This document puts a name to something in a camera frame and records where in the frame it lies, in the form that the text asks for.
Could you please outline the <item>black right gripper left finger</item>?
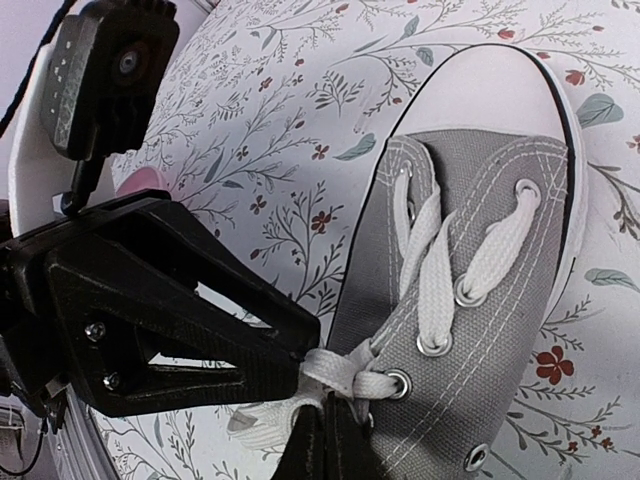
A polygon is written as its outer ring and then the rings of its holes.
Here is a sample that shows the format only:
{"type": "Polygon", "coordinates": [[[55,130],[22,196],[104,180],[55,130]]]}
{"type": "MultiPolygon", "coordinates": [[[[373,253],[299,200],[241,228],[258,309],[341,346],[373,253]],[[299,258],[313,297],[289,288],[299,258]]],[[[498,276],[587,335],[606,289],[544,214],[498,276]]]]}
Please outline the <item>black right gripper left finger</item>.
{"type": "Polygon", "coordinates": [[[299,410],[272,480],[321,480],[324,478],[324,428],[313,406],[299,410]]]}

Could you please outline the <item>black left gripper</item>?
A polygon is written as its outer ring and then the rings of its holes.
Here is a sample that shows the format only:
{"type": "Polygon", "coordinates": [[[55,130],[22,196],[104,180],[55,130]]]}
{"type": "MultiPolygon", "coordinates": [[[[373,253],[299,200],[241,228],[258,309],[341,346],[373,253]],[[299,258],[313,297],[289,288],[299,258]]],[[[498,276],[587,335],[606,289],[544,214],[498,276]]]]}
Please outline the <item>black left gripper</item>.
{"type": "Polygon", "coordinates": [[[1,202],[1,394],[62,421],[290,398],[319,321],[147,190],[16,234],[1,202]]]}

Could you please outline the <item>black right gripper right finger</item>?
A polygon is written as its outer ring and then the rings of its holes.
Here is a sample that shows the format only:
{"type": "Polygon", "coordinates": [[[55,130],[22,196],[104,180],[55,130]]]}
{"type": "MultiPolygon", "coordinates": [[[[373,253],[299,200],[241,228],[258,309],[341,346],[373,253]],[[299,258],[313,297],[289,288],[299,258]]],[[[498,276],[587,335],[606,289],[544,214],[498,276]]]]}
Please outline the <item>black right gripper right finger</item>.
{"type": "Polygon", "coordinates": [[[382,478],[378,458],[346,400],[325,403],[324,471],[324,478],[329,480],[382,478]]]}

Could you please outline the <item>grey sneaker with red sole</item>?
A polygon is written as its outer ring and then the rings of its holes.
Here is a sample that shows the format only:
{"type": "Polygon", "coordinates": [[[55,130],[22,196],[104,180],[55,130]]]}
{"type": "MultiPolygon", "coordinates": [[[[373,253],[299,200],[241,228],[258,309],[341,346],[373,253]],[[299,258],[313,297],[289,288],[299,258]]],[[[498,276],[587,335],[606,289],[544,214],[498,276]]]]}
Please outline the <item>grey sneaker with red sole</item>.
{"type": "Polygon", "coordinates": [[[230,436],[281,448],[299,410],[346,400],[381,479],[471,479],[578,255],[581,130],[552,71],[479,44],[439,65],[386,139],[328,342],[296,394],[240,406],[230,436]]]}

